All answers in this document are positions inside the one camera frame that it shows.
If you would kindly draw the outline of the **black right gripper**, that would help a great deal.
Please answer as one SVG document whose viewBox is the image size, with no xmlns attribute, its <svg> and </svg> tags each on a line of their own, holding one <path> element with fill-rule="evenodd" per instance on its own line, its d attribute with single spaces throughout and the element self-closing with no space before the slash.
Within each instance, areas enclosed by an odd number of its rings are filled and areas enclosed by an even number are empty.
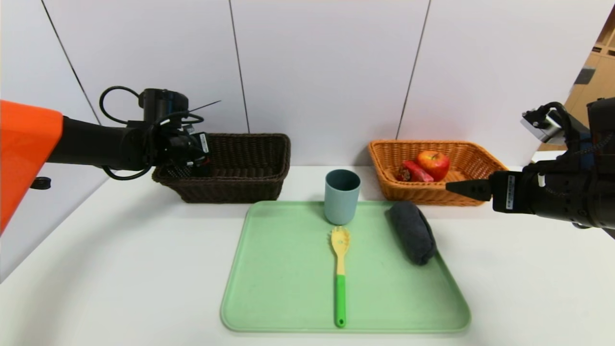
<svg viewBox="0 0 615 346">
<path fill-rule="evenodd" d="M 490 201 L 494 211 L 530 214 L 587 225 L 587 172 L 564 164 L 529 164 L 519 172 L 496 171 L 490 179 L 448 182 L 445 189 Z"/>
</svg>

